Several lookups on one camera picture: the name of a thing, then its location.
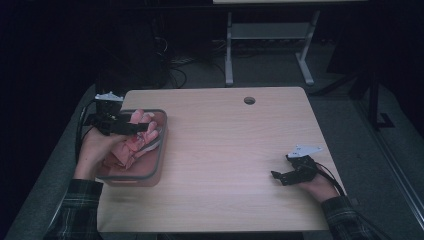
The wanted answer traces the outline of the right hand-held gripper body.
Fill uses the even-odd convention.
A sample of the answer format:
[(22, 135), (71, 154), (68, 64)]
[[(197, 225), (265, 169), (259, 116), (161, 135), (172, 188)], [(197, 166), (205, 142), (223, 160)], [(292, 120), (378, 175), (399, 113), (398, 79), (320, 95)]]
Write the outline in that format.
[(316, 162), (311, 158), (311, 154), (322, 151), (319, 146), (308, 146), (297, 144), (294, 149), (286, 155), (286, 159), (293, 167), (293, 177), (298, 183), (309, 182), (318, 173)]

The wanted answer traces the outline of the grey metal table frame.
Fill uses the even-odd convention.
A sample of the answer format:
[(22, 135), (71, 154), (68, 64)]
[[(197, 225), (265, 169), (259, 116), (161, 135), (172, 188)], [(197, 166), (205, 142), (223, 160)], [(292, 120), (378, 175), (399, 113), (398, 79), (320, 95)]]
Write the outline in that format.
[(237, 23), (233, 14), (227, 14), (226, 54), (225, 54), (225, 86), (234, 84), (232, 64), (233, 40), (303, 40), (301, 51), (295, 54), (296, 61), (305, 83), (312, 86), (315, 81), (306, 62), (306, 57), (315, 33), (320, 11), (315, 11), (309, 22), (294, 23)]

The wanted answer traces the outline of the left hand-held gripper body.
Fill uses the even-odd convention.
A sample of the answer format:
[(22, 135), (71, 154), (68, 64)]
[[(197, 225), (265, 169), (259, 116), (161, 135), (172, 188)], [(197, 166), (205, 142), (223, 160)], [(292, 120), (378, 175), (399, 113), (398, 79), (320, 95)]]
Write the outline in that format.
[(94, 103), (96, 112), (84, 118), (85, 126), (93, 126), (103, 135), (110, 134), (129, 135), (126, 126), (128, 118), (120, 113), (124, 98), (113, 92), (96, 94)]

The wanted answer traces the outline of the pink plastic bin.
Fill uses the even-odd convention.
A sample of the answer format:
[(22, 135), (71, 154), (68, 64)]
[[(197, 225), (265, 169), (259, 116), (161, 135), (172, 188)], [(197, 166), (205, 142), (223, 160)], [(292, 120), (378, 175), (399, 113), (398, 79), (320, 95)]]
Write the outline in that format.
[[(132, 113), (136, 110), (138, 109), (120, 111), (128, 118), (126, 126), (129, 130), (134, 129), (128, 123), (130, 123)], [(106, 166), (104, 159), (95, 174), (98, 180), (115, 187), (152, 187), (159, 182), (167, 139), (167, 114), (161, 109), (146, 109), (143, 111), (152, 116), (152, 120), (158, 124), (158, 127), (163, 128), (160, 145), (155, 150), (145, 153), (125, 171)]]

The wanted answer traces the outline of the person's right hand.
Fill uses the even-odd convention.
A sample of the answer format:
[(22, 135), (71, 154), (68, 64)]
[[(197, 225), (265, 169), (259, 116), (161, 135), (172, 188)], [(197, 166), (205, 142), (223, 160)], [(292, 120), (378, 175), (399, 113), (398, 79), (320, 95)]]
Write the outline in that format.
[(312, 181), (299, 183), (298, 186), (319, 203), (339, 196), (333, 184), (321, 175), (316, 175)]

